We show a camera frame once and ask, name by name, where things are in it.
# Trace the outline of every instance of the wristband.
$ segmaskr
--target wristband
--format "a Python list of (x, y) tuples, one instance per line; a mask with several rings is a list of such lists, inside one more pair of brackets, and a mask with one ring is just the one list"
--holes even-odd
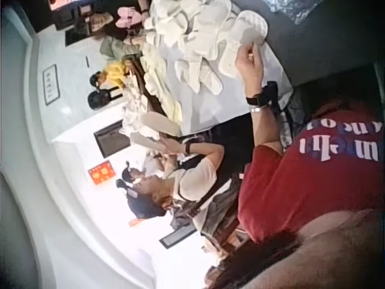
[(190, 154), (190, 146), (191, 146), (191, 143), (187, 143), (186, 144), (186, 149), (185, 150), (186, 150), (186, 154), (188, 154), (188, 155)]

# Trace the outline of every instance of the hand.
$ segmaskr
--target hand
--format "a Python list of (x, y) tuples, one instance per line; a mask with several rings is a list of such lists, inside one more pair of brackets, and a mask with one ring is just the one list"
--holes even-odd
[(177, 155), (185, 152), (185, 145), (178, 143), (172, 138), (161, 138), (159, 142), (165, 146), (165, 151), (162, 152), (163, 154)]
[(235, 60), (235, 66), (242, 77), (247, 98), (262, 91), (263, 62), (257, 45), (241, 45)]

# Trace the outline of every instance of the framed picture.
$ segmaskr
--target framed picture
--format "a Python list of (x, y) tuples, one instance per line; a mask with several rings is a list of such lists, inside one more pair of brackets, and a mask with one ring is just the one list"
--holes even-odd
[(166, 248), (169, 249), (189, 236), (193, 235), (197, 229), (195, 228), (193, 222), (187, 226), (180, 227), (178, 230), (168, 234), (167, 236), (161, 238), (159, 242)]
[(60, 98), (56, 64), (43, 71), (43, 90), (46, 105), (50, 105)]
[(88, 170), (88, 173), (95, 185), (99, 185), (116, 175), (110, 161), (98, 164), (96, 167)]
[(131, 145), (129, 137), (119, 132), (121, 128), (122, 120), (119, 120), (94, 133), (96, 143), (104, 158), (108, 158)]

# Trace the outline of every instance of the table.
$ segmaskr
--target table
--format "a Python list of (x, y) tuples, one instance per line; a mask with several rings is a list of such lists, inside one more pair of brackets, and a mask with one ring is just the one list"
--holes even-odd
[(233, 0), (269, 24), (267, 42), (293, 86), (375, 62), (385, 51), (381, 8), (365, 0), (324, 0), (299, 25), (263, 0)]

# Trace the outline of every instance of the framed certificate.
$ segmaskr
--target framed certificate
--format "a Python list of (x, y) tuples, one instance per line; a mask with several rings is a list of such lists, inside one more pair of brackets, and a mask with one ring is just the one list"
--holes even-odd
[(48, 67), (43, 71), (43, 90), (46, 105), (50, 105), (60, 98), (56, 64)]

